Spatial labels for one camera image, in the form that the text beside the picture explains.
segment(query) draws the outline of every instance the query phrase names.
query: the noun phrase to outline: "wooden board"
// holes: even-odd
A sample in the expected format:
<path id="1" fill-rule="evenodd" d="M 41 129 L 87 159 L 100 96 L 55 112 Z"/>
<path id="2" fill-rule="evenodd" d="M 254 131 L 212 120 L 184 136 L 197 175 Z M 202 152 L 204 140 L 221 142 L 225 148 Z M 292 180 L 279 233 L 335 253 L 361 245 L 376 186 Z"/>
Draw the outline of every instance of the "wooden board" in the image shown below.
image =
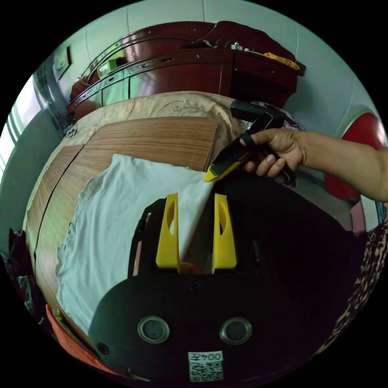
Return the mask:
<path id="1" fill-rule="evenodd" d="M 42 177 L 38 190 L 32 201 L 31 208 L 27 212 L 27 223 L 25 228 L 27 245 L 30 250 L 32 260 L 34 260 L 33 257 L 38 241 L 39 229 L 50 196 L 61 176 L 66 171 L 72 160 L 74 160 L 74 158 L 78 155 L 82 147 L 83 145 L 63 147 Z"/>
<path id="2" fill-rule="evenodd" d="M 57 247 L 68 233 L 78 195 L 86 182 L 110 166 L 113 154 L 203 171 L 216 130 L 216 123 L 208 118 L 149 118 L 108 124 L 90 139 L 58 182 L 40 227 L 36 280 L 52 308 L 60 308 L 56 299 Z M 65 313 L 64 316 L 78 336 L 89 343 L 87 336 Z"/>

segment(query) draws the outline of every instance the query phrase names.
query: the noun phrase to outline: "black handle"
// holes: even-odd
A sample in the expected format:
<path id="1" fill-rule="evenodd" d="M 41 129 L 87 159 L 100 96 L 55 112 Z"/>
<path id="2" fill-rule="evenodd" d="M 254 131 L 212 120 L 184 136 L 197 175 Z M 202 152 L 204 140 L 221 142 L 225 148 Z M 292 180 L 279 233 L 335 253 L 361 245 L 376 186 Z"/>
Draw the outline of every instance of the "black handle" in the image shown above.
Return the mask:
<path id="1" fill-rule="evenodd" d="M 259 152 L 261 152 L 265 157 L 269 155 L 273 155 L 276 160 L 280 159 L 279 155 L 272 150 L 272 148 L 269 145 L 261 144 L 257 146 Z M 296 175 L 294 171 L 291 170 L 291 168 L 288 166 L 287 162 L 285 166 L 283 167 L 283 170 L 280 173 L 281 176 L 285 179 L 285 184 L 287 186 L 293 184 L 296 181 Z"/>
<path id="2" fill-rule="evenodd" d="M 251 104 L 250 102 L 237 100 L 234 100 L 230 104 L 230 112 L 233 117 L 248 122 L 254 122 L 258 117 L 264 115 L 265 113 L 269 113 L 276 121 L 283 119 L 283 113 L 278 111 L 276 108 L 265 108 L 257 104 Z"/>

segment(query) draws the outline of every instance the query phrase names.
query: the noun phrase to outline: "hand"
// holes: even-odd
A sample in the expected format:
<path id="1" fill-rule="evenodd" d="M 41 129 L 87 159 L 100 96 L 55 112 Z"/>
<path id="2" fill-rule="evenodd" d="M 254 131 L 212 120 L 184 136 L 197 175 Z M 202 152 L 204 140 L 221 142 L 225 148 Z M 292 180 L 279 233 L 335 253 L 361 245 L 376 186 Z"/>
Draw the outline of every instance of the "hand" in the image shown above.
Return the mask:
<path id="1" fill-rule="evenodd" d="M 266 175 L 270 178 L 279 176 L 285 163 L 292 170 L 296 170 L 306 160 L 305 152 L 300 144 L 300 134 L 301 132 L 288 128 L 266 129 L 253 134 L 251 137 L 255 144 L 268 144 L 279 155 L 280 159 L 276 161 L 273 155 L 264 158 L 259 153 L 257 160 L 249 161 L 245 165 L 245 170 L 248 172 L 256 171 L 257 175 Z"/>

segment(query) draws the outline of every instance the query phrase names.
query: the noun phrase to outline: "yellow object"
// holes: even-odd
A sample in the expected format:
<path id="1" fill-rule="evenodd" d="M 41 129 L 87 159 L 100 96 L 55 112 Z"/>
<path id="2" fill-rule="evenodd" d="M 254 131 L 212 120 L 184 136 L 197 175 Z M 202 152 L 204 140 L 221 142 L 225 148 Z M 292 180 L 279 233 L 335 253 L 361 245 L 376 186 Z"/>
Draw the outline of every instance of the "yellow object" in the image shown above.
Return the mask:
<path id="1" fill-rule="evenodd" d="M 272 53 L 265 53 L 264 56 L 267 58 L 273 59 L 275 61 L 278 61 L 280 63 L 283 63 L 284 65 L 287 65 L 289 67 L 292 67 L 295 70 L 300 69 L 300 67 L 295 62 L 292 62 L 289 59 L 278 57 L 277 55 L 272 54 Z"/>
<path id="2" fill-rule="evenodd" d="M 211 166 L 208 168 L 206 175 L 205 175 L 205 182 L 210 182 L 213 180 L 220 180 L 224 178 L 226 175 L 228 175 L 230 172 L 235 170 L 239 165 L 241 164 L 241 161 L 234 162 L 231 166 L 229 166 L 221 175 L 214 175 L 213 172 L 211 171 Z"/>
<path id="3" fill-rule="evenodd" d="M 236 250 L 228 202 L 225 195 L 214 198 L 214 237 L 212 273 L 217 269 L 230 270 L 237 265 Z"/>
<path id="4" fill-rule="evenodd" d="M 166 198 L 156 265 L 159 268 L 176 268 L 179 273 L 178 194 L 170 194 Z"/>

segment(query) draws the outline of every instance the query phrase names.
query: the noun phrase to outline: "wall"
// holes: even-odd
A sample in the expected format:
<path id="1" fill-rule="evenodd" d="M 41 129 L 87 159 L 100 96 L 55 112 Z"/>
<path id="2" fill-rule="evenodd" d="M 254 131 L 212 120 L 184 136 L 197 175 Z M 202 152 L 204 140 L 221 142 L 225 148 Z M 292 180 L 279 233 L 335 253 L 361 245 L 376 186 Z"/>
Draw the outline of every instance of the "wall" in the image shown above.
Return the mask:
<path id="1" fill-rule="evenodd" d="M 47 110 L 40 111 L 20 135 L 0 186 L 1 250 L 8 251 L 9 228 L 22 229 L 36 179 L 61 139 Z"/>
<path id="2" fill-rule="evenodd" d="M 263 30 L 290 50 L 307 71 L 286 109 L 307 129 L 341 135 L 357 112 L 378 115 L 353 71 L 320 38 L 284 15 L 242 0 L 146 0 L 95 20 L 58 48 L 70 45 L 73 62 L 59 82 L 63 95 L 69 100 L 76 78 L 115 40 L 149 25 L 185 20 L 235 21 Z"/>

